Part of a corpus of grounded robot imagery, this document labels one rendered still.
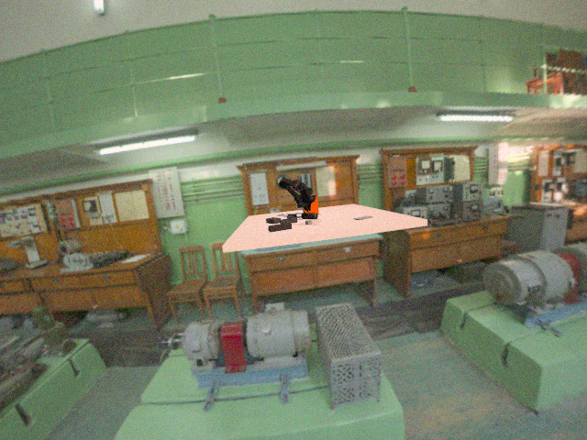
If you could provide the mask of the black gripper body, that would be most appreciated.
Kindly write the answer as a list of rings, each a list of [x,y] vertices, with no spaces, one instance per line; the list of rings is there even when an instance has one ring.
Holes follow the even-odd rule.
[[[305,201],[305,197],[306,196],[308,196],[308,195],[307,194],[304,194],[304,195],[301,195],[300,196],[300,197],[302,197],[302,200],[303,201],[297,205],[298,208],[303,208],[303,207],[307,206],[307,203],[310,203],[308,201],[307,202]]]

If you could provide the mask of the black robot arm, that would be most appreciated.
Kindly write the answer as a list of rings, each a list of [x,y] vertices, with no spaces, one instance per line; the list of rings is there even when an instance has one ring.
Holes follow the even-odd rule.
[[[303,184],[303,186],[302,186],[302,184]],[[302,182],[302,181],[299,181],[299,180],[292,181],[290,179],[287,179],[285,177],[282,177],[282,179],[279,182],[279,186],[282,187],[282,188],[284,188],[284,189],[286,189],[294,197],[294,199],[296,200],[297,204],[299,204],[299,203],[301,203],[303,201],[302,200],[302,197],[300,197],[300,196],[301,195],[304,195],[304,194],[307,194],[308,195],[308,196],[305,197],[305,201],[306,202],[308,201],[308,202],[312,203],[316,199],[316,196],[315,195],[310,196],[310,194],[312,194],[312,192],[313,192],[312,188],[305,187],[306,184],[304,182]],[[296,191],[298,191],[301,195],[300,194],[297,194]]]

